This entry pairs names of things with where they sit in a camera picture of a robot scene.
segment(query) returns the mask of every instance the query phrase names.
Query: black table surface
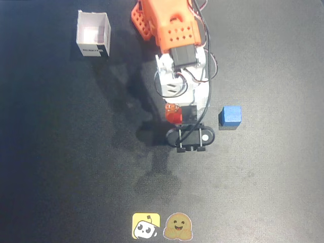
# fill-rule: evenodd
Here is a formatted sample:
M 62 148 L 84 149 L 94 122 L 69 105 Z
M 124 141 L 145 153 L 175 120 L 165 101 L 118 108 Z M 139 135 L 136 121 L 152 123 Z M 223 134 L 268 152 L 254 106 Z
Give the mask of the black table surface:
M 0 1 L 0 241 L 137 242 L 134 213 L 162 229 L 183 212 L 191 242 L 323 242 L 322 2 L 209 1 L 216 140 L 185 154 L 160 146 L 158 48 L 134 5 Z M 81 56 L 78 10 L 108 14 L 108 60 Z M 242 106 L 235 131 L 219 130 L 225 105 Z

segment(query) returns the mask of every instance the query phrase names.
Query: white box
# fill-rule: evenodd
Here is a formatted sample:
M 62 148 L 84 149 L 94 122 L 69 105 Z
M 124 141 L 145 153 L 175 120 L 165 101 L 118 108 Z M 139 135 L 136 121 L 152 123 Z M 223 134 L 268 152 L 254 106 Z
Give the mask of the white box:
M 87 57 L 108 57 L 111 26 L 106 13 L 78 11 L 76 43 Z

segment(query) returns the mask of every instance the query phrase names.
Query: wire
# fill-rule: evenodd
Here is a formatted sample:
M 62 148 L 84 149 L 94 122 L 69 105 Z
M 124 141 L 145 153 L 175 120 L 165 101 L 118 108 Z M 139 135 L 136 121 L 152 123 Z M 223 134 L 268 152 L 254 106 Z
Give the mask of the wire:
M 200 8 L 199 8 L 200 11 L 202 11 L 202 10 L 207 6 L 207 3 L 208 3 L 208 0 L 206 0 L 206 1 L 204 2 L 204 4 L 200 6 Z
M 210 35 L 209 35 L 209 28 L 206 25 L 205 19 L 203 17 L 203 14 L 201 13 L 201 10 L 198 6 L 198 3 L 196 0 L 193 0 L 195 7 L 197 8 L 197 11 L 199 13 L 199 16 L 201 17 L 201 20 L 204 22 L 205 27 L 206 27 L 206 39 L 208 42 L 208 52 L 211 52 L 211 42 L 210 42 Z M 176 145 L 182 143 L 184 140 L 186 140 L 191 134 L 192 132 L 199 126 L 199 124 L 201 123 L 201 121 L 203 120 L 204 116 L 206 115 L 207 111 L 208 111 L 208 107 L 210 105 L 211 102 L 211 98 L 212 98 L 212 82 L 211 82 L 211 55 L 208 55 L 208 82 L 209 82 L 209 91 L 208 91 L 208 98 L 207 98 L 207 102 L 206 102 L 206 106 L 204 108 L 204 111 L 202 112 L 200 118 L 198 119 L 197 123 L 189 130 L 189 132 L 186 132 L 186 134 L 182 137 L 181 140 L 179 140 L 179 138 L 176 141 Z
M 215 64 L 215 73 L 214 73 L 214 75 L 213 75 L 212 78 L 211 78 L 211 80 L 212 80 L 214 77 L 216 77 L 216 75 L 217 75 L 217 73 L 218 73 L 217 60 L 216 60 L 216 57 L 214 56 L 213 53 L 209 53 L 207 49 L 204 49 L 204 51 L 207 52 L 209 55 L 211 55 L 211 57 L 212 57 L 212 59 L 213 59 L 213 61 L 214 61 L 214 64 Z M 195 76 L 192 74 L 192 72 L 190 72 L 187 68 L 185 68 L 184 70 L 185 70 L 185 71 L 186 71 L 186 72 L 187 72 L 187 73 L 192 77 L 192 79 L 193 79 L 193 81 L 194 81 L 195 83 L 199 83 L 199 84 L 201 84 L 201 83 L 207 83 L 207 82 L 208 82 L 208 80 L 207 80 L 207 81 L 203 81 L 203 80 L 198 80 L 198 79 L 196 79 Z
M 191 3 L 189 2 L 189 0 L 187 0 L 187 3 L 188 3 L 188 8 L 191 11 L 191 13 L 202 23 L 202 25 L 204 27 L 206 38 L 205 38 L 205 41 L 202 44 L 199 45 L 199 47 L 205 47 L 206 43 L 207 43 L 207 32 L 206 32 L 205 22 L 203 21 L 201 16 L 198 13 L 196 13 L 196 11 L 193 9 L 193 7 L 192 7 Z M 206 7 L 207 3 L 208 3 L 208 0 L 206 0 L 205 3 L 200 8 L 197 8 L 197 9 L 200 9 L 200 12 L 201 12 L 201 10 L 203 10 Z
M 184 95 L 184 94 L 187 92 L 187 90 L 188 90 L 188 88 L 189 88 L 189 87 L 188 87 L 187 79 L 185 78 L 185 76 L 184 76 L 182 73 L 180 73 L 180 72 L 176 72 L 176 74 L 179 75 L 179 76 L 182 78 L 183 82 L 186 83 L 186 88 L 185 88 L 184 92 L 182 92 L 182 93 L 179 94 L 179 95 L 175 95 L 175 96 L 164 96 L 164 95 L 162 95 L 162 94 L 158 91 L 157 86 L 156 86 L 156 76 L 157 76 L 157 73 L 158 73 L 158 72 L 156 72 L 155 75 L 154 75 L 154 86 L 155 86 L 155 90 L 156 90 L 157 94 L 160 95 L 162 98 L 178 98 L 178 97 Z

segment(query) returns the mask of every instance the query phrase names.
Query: orange 3d-printed bracket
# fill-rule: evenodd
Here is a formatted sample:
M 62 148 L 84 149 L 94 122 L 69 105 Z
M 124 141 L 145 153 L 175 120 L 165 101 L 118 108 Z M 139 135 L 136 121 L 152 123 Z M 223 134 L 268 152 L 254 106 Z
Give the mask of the orange 3d-printed bracket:
M 198 23 L 188 3 L 191 0 L 138 0 L 132 21 L 145 41 L 155 36 L 162 53 L 175 47 L 200 45 Z

